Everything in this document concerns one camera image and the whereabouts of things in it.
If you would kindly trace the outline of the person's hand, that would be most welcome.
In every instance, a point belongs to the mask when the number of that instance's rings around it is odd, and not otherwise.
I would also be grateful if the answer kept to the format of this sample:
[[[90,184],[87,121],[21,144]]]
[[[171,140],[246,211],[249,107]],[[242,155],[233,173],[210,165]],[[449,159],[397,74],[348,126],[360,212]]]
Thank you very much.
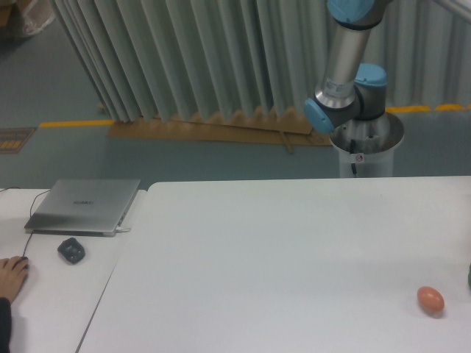
[[[20,270],[18,263],[21,261],[21,258],[15,256],[1,259],[1,297],[8,299],[10,304],[15,301],[29,274],[29,270]]]

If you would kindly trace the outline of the black sleeve forearm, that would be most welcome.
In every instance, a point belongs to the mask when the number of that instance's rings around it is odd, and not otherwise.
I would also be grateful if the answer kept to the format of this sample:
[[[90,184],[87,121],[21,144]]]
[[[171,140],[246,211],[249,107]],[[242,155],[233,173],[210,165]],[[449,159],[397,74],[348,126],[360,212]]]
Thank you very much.
[[[11,304],[8,299],[1,297],[1,353],[10,353],[10,339],[12,334]]]

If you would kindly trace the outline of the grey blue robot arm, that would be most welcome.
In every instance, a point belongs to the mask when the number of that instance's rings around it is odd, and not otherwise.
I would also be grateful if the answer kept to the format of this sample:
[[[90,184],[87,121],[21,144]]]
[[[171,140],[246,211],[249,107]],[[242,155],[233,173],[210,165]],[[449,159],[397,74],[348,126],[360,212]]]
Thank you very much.
[[[388,1],[327,2],[336,33],[322,80],[304,103],[305,116],[316,131],[331,133],[360,115],[355,78],[370,32],[382,21],[388,5]]]

